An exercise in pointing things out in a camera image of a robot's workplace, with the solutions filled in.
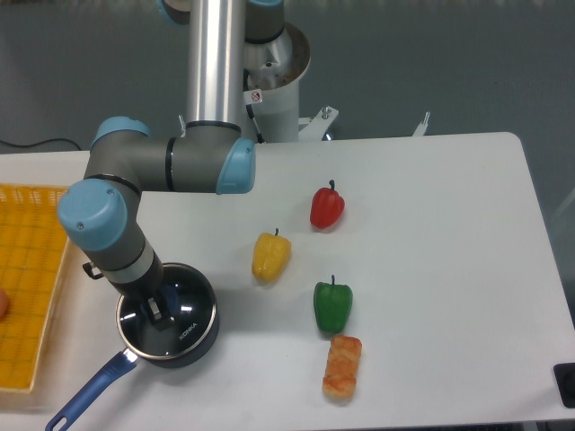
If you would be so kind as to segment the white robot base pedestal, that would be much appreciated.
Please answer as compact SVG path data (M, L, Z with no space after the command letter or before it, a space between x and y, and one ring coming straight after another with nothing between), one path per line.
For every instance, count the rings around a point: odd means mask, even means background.
M326 106L302 117L299 85L311 63L304 33L287 22L274 40L241 44L225 24L191 28L187 112L183 126L200 121L238 126L267 143L315 142L337 118Z

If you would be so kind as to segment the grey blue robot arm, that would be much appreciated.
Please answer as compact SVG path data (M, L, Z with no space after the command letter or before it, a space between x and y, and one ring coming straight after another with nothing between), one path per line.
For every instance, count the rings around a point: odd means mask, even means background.
M154 325L171 319L161 294L164 268L137 224L145 191L243 194L255 180L255 150L244 138L246 43L277 40L280 1L162 1L159 9L190 30L187 113L181 136L153 139L126 117L105 120L84 178L59 200L69 239Z

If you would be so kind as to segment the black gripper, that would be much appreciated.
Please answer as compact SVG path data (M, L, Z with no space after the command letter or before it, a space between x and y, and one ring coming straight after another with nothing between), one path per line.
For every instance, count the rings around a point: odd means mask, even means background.
M169 312L164 313L158 303L164 280L164 267L156 255L146 272L135 280L120 283L110 277L107 279L121 295L143 304L146 316L150 317L150 324L154 329L167 330L172 327L172 315Z

